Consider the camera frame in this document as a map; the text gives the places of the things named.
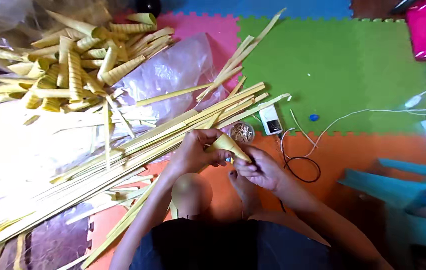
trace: foot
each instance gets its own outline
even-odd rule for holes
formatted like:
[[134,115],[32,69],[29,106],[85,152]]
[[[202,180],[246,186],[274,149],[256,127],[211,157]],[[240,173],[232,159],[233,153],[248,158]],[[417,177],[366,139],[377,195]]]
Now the foot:
[[232,170],[228,176],[243,204],[243,219],[247,219],[263,209],[255,184],[248,181],[244,176],[238,175],[235,170]]

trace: leg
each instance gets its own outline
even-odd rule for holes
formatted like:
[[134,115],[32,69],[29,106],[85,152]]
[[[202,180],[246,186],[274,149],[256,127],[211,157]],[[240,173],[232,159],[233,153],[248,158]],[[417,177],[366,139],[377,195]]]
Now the leg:
[[231,171],[229,178],[243,203],[242,216],[244,219],[279,224],[326,246],[330,246],[316,231],[295,215],[264,210],[258,197],[258,187],[245,177],[238,176],[236,171]]

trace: clear plastic sheet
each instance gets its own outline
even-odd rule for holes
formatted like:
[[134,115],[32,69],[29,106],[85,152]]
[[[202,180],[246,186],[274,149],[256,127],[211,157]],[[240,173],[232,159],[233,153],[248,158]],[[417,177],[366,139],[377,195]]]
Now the clear plastic sheet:
[[[71,123],[84,123],[91,117],[81,115],[71,119],[68,114],[45,112],[29,126],[22,125],[35,115],[21,101],[0,104],[0,179],[24,182],[47,181],[72,167],[104,153],[103,126],[81,127],[56,132]],[[132,126],[140,134],[146,126]],[[126,127],[115,124],[110,145],[115,148],[130,138]]]
[[[66,221],[77,214],[92,209],[79,204],[43,222],[27,233],[20,258],[22,269],[55,270],[83,256],[88,249],[88,218],[73,224]],[[0,256],[0,270],[13,270],[17,249],[17,238],[9,240]],[[81,264],[73,270],[79,270]]]
[[227,91],[219,87],[198,106],[195,97],[204,89],[143,107],[134,107],[135,101],[204,85],[213,82],[216,75],[210,44],[206,34],[202,33],[157,54],[126,75],[113,88],[124,91],[117,100],[122,106],[128,106],[125,110],[142,116],[153,116],[164,123],[193,107],[198,111],[210,107],[225,99]]

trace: white plug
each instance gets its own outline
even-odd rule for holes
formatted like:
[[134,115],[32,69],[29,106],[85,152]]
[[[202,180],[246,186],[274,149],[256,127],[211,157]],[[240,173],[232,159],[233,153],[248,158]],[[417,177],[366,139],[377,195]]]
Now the white plug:
[[404,103],[404,107],[406,107],[407,109],[413,108],[414,106],[418,105],[420,101],[421,101],[421,95],[415,95],[408,102]]

